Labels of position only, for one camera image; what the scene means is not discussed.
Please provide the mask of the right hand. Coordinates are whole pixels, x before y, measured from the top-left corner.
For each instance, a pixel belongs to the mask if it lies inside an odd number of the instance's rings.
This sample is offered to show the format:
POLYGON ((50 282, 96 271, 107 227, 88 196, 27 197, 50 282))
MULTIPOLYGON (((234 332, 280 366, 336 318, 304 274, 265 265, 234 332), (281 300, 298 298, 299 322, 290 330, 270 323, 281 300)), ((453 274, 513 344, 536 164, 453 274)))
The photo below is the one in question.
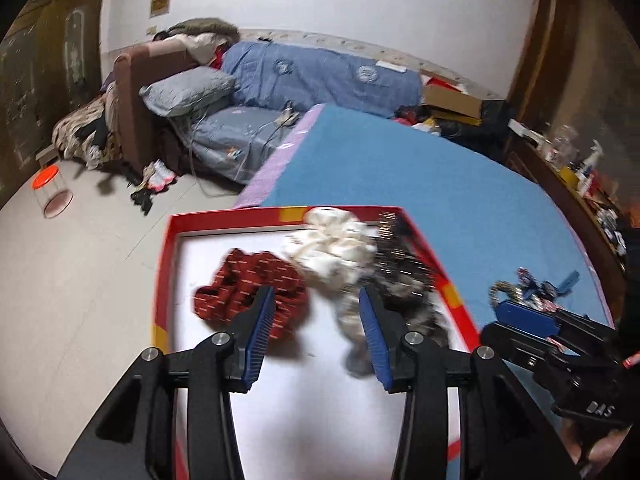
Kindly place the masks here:
POLYGON ((575 464, 584 463, 579 467, 582 476, 594 478, 612 460, 629 431, 630 428, 611 430, 606 437, 585 448, 579 442, 576 422, 564 419, 560 430, 560 439, 572 461, 575 464))

